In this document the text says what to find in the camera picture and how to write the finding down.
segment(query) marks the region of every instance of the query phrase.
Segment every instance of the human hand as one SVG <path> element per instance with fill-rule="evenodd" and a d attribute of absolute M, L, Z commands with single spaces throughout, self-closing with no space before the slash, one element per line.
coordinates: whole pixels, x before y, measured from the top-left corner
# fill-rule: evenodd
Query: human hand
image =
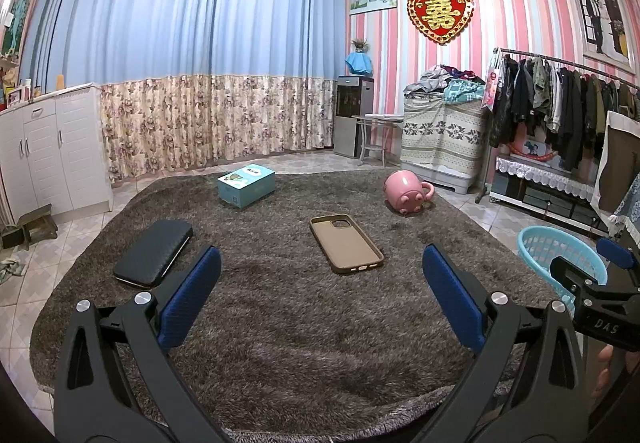
<path fill-rule="evenodd" d="M 606 369 L 603 369 L 600 375 L 598 376 L 598 383 L 596 384 L 596 389 L 593 391 L 594 398 L 600 396 L 602 394 L 602 390 L 609 384 L 611 380 L 611 373 L 609 371 L 609 365 L 611 364 L 611 360 L 613 359 L 613 346 L 607 346 L 603 350 L 601 350 L 598 355 L 598 361 L 602 363 L 606 363 Z M 636 368 L 636 365 L 640 362 L 640 353 L 630 353 L 627 352 L 625 354 L 625 362 L 626 362 L 626 370 L 628 373 L 632 373 Z"/>

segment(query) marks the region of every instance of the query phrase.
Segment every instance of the green wall poster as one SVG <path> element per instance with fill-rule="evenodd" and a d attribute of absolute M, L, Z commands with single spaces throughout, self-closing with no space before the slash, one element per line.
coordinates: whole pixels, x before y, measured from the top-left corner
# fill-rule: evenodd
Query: green wall poster
<path fill-rule="evenodd" d="M 3 55 L 17 55 L 18 52 L 20 52 L 20 41 L 22 40 L 22 32 L 24 31 L 24 21 L 27 18 L 30 3 L 31 0 L 14 0 L 11 6 L 11 13 L 14 14 L 14 20 L 4 31 L 4 41 L 2 42 Z"/>

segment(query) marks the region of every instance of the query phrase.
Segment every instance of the blue gripper pad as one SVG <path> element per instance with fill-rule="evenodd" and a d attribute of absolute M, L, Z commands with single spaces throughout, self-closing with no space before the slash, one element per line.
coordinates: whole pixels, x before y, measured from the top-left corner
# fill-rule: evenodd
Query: blue gripper pad
<path fill-rule="evenodd" d="M 221 269 L 220 252 L 213 247 L 207 249 L 164 307 L 158 333 L 158 344 L 164 352 L 184 342 Z"/>
<path fill-rule="evenodd" d="M 452 267 L 433 245 L 424 249 L 422 271 L 460 344 L 479 353 L 485 341 L 482 314 Z"/>
<path fill-rule="evenodd" d="M 596 243 L 596 251 L 605 259 L 622 269 L 632 269 L 636 259 L 628 249 L 622 248 L 611 239 L 600 239 Z"/>

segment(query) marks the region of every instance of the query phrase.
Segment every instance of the pink mug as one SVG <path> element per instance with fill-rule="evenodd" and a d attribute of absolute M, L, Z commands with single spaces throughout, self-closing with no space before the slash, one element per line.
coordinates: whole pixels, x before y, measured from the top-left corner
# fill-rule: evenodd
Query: pink mug
<path fill-rule="evenodd" d="M 435 193 L 431 183 L 420 182 L 410 170 L 399 170 L 391 174 L 385 181 L 386 199 L 401 214 L 420 212 L 422 204 L 430 201 Z"/>

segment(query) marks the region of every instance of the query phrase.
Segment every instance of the cabinet countertop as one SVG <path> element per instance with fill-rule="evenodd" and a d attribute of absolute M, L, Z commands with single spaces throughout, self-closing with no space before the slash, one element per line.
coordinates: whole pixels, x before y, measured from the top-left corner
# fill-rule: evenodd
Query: cabinet countertop
<path fill-rule="evenodd" d="M 60 89 L 60 90 L 55 90 L 53 92 L 48 92 L 47 94 L 41 94 L 37 98 L 34 98 L 33 100 L 31 100 L 31 102 L 18 103 L 17 105 L 12 105 L 11 107 L 4 109 L 3 111 L 0 111 L 0 116 L 13 112 L 14 110 L 18 110 L 19 108 L 26 107 L 27 105 L 31 105 L 33 103 L 42 102 L 43 100 L 49 100 L 49 98 L 55 98 L 56 96 L 66 94 L 68 92 L 75 92 L 76 90 L 87 89 L 89 87 L 100 87 L 100 86 L 94 83 L 81 84 L 80 86 L 67 87 L 66 89 Z"/>

